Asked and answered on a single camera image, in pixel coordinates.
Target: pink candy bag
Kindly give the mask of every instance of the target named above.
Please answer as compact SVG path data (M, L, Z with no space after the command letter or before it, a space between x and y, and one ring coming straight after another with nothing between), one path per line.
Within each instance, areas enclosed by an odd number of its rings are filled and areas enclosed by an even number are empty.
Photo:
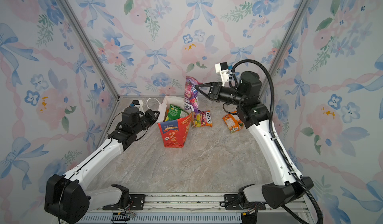
M198 113L198 91L195 89L197 84L201 84L193 77L187 76L185 83L184 109Z

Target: green snack bag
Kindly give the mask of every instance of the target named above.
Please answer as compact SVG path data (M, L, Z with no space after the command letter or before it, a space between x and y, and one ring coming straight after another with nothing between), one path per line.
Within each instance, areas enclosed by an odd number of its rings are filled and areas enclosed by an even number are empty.
M188 115L189 114L183 111L180 107L171 104L169 108L169 113L166 116L165 122L171 121L171 120L177 120L179 118L184 118Z

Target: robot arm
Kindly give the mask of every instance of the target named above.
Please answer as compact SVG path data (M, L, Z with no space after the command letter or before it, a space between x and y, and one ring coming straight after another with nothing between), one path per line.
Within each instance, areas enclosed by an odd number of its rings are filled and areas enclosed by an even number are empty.
M246 60L246 62L255 63L256 61ZM273 179L273 183L270 184L248 185L240 188L238 199L241 206L254 207L254 202L266 202L272 208L285 208L299 220L299 217L284 205L302 197L304 193L309 193L313 182L310 177L302 176L287 155L283 145L276 145L281 141L278 135L271 130L270 113L265 105L259 102L259 91L262 84L259 76L254 72L245 71L241 74L237 87L235 75L229 72L226 62L216 64L215 67L222 82L196 85L196 90L212 101L237 105L238 116L260 145ZM225 87L231 74L236 85L235 87L232 85ZM206 88L209 88L208 93L201 90ZM53 175L47 181L45 211L72 224L79 221L85 213L97 207L113 204L125 209L131 202L129 189L113 184L105 189L87 192L87 187L98 172L137 140L137 134L154 124L158 116L158 111L149 109L144 114L138 111L137 107L126 108L122 113L122 122L96 151L63 176ZM322 223L321 211L314 202L314 207L317 206L318 223Z
M137 107L127 107L122 113L122 122L97 150L64 175L55 174L47 181L45 211L72 224L98 207L115 204L126 208L131 202L129 189L113 184L89 192L88 185L110 161L137 140L139 132L154 124L158 116L159 111L149 109L143 113Z
M259 101L261 81L259 75L245 71L237 82L235 69L242 63L253 63L259 66L266 74L270 84L271 105L270 112L264 104ZM261 147L263 155L269 165L273 183L265 185L248 185L240 188L238 199L242 207L254 207L254 202L267 202L272 208L282 207L289 212L300 223L306 223L294 212L288 209L285 204L302 197L305 193L314 205L318 217L318 224L323 223L321 210L310 193L314 186L310 177L303 177L282 145L278 135L274 132L272 122L274 112L274 87L267 69L258 61L246 59L236 63L229 72L227 62L216 64L216 72L221 76L222 82L211 82L196 85L196 90L212 101L225 102L237 105L237 114L245 127L256 139Z

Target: floral wallpaper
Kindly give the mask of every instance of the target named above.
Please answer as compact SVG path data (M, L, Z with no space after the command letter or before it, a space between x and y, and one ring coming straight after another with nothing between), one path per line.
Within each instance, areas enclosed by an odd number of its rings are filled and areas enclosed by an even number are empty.
M383 223L381 2L312 0L273 77L276 132L327 224Z
M220 62L249 58L269 67L300 2L68 1L119 94L150 96L182 95L186 76L216 81L214 64ZM285 59L281 73L296 62ZM260 71L246 64L237 75L245 70Z
M115 99L55 0L0 7L0 222L51 223L46 181L93 152Z

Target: marble floor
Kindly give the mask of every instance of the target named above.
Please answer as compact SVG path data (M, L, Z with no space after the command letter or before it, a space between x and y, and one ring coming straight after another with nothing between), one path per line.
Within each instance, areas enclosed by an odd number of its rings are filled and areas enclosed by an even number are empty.
M138 98L121 98L116 114L133 99ZM147 98L140 99L146 103ZM165 148L158 126L153 125L93 179L89 190L117 183L130 192L237 192L248 184L271 183L270 170L255 139L245 128L230 133L222 119L226 115L222 105L199 98L199 109L211 111L213 127L190 128L183 148ZM151 99L149 106L157 110L158 103ZM233 105L225 108L235 110ZM111 130L120 121L121 115Z

